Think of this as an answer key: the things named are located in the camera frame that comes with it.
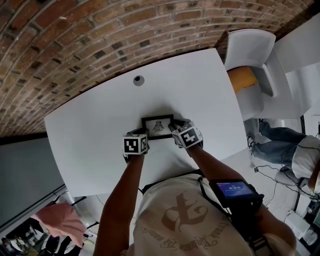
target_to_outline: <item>beige t-shirt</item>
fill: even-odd
[[[199,175],[188,174],[152,186],[143,196],[126,256],[251,256],[252,250],[217,208],[203,196]],[[207,195],[218,202],[208,181]],[[294,255],[281,238],[265,234],[276,255]]]
[[[320,139],[311,135],[305,137],[296,147],[292,158],[292,171],[298,179],[311,177],[320,159],[320,152],[316,149],[320,150]]]

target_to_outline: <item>brick ceiling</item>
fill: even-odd
[[[0,138],[45,132],[82,92],[156,60],[208,47],[226,31],[283,36],[312,0],[0,0]]]

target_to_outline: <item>small screen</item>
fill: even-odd
[[[243,181],[217,183],[217,185],[225,197],[237,197],[253,194],[251,189]]]

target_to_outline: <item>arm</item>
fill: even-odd
[[[192,146],[188,148],[187,151],[208,180],[244,180],[244,178],[238,172],[214,158],[212,155],[204,151],[200,146]],[[264,205],[260,207],[256,215],[262,216],[262,220],[258,222],[258,228],[262,234],[274,234],[286,241],[292,247],[292,249],[296,249],[296,237],[290,227],[274,217]]]
[[[315,168],[312,172],[312,175],[308,181],[308,187],[312,190],[315,190],[316,188],[316,182],[317,182],[317,178],[318,178],[318,173],[320,172],[320,159],[319,161],[316,163]]]
[[[106,201],[93,256],[119,256],[129,248],[130,222],[135,212],[145,155],[133,155]]]

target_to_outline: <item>framed picture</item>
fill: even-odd
[[[149,140],[172,138],[168,124],[174,125],[174,115],[160,115],[141,118],[142,128],[149,130]]]

